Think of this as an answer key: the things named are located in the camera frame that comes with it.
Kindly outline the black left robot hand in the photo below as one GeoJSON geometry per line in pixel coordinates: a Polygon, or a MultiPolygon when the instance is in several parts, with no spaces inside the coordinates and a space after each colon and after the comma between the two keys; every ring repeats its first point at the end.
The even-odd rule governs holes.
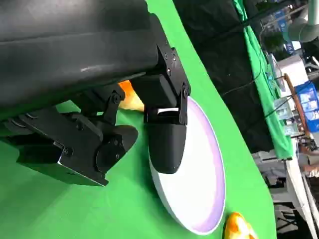
{"type": "Polygon", "coordinates": [[[120,87],[145,106],[149,158],[174,174],[184,153],[190,83],[144,0],[3,0],[0,122],[18,162],[60,181],[105,186],[138,131],[117,125],[120,87]]]}

